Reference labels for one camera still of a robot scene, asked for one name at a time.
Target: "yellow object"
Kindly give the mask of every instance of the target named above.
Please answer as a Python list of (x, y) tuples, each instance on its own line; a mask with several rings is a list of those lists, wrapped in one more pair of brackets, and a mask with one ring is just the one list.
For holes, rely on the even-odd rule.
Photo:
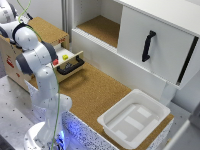
[(63, 55), (63, 60), (68, 59), (68, 55)]

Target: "black handle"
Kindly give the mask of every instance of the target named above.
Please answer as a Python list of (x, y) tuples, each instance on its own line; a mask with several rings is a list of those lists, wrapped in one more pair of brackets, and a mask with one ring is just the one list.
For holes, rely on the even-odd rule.
[(76, 56), (76, 60), (78, 61), (78, 63), (73, 65), (72, 67), (69, 67), (69, 68), (63, 70), (63, 69), (60, 68), (60, 66), (58, 66), (57, 71), (61, 75), (67, 75), (67, 74), (74, 71), (75, 69), (77, 69), (78, 67), (82, 66), (85, 63), (81, 58), (79, 58), (79, 56)]
[(150, 44), (151, 44), (151, 38), (154, 37), (154, 36), (156, 36), (156, 32), (150, 31), (149, 35), (147, 36), (147, 39), (145, 41), (144, 51), (143, 51), (143, 54), (142, 54), (142, 62), (145, 62), (150, 58), (150, 56), (148, 55), (148, 52), (149, 52), (149, 47), (150, 47)]

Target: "cabinet door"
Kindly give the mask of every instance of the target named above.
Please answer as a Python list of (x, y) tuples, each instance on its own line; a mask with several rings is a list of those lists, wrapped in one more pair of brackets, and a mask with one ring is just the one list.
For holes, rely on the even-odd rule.
[[(151, 38), (150, 59), (143, 62), (145, 41), (150, 31), (156, 36)], [(123, 8), (118, 53), (173, 84), (178, 81), (193, 41), (193, 35), (133, 9)]]

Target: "white tray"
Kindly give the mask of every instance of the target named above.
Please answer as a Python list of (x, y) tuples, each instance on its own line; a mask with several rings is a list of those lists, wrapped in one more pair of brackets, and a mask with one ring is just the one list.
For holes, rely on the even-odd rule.
[(126, 149), (136, 149), (169, 115), (170, 109), (133, 90), (98, 118), (108, 136)]

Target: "brown cork surface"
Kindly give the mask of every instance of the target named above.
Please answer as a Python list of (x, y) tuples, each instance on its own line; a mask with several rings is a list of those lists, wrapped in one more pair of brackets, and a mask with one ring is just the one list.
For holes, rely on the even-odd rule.
[(32, 26), (33, 29), (42, 37), (42, 40), (47, 43), (53, 43), (58, 39), (68, 36), (66, 32), (60, 30), (40, 17), (34, 18), (29, 21), (28, 24)]
[(120, 30), (119, 24), (103, 16), (98, 16), (77, 27), (117, 48)]
[[(35, 79), (30, 83), (37, 87)], [(72, 98), (73, 105), (70, 110), (72, 113), (123, 150), (105, 134), (97, 118), (130, 93), (131, 89), (85, 63), (82, 70), (60, 83), (60, 92)], [(172, 119), (173, 116), (169, 115), (137, 150), (145, 150)]]

